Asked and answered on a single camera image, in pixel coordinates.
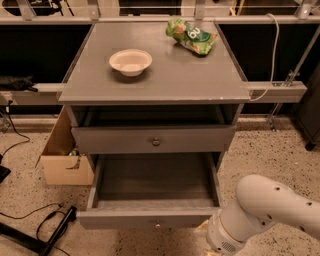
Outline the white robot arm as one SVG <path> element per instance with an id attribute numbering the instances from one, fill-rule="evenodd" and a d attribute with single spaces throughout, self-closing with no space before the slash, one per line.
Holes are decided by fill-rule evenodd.
<path id="1" fill-rule="evenodd" d="M 195 231 L 205 237 L 208 252 L 235 256 L 251 237 L 277 223 L 320 239 L 320 203 L 296 194 L 283 183 L 248 175 L 237 183 L 235 199 Z"/>

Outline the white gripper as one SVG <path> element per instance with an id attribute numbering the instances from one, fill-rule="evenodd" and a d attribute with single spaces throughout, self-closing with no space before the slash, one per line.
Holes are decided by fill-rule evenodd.
<path id="1" fill-rule="evenodd" d="M 207 231 L 206 240 L 212 249 L 224 256 L 234 256 L 247 241 L 245 220 L 242 210 L 221 209 L 215 212 L 209 221 L 205 220 L 196 227 L 195 231 Z"/>

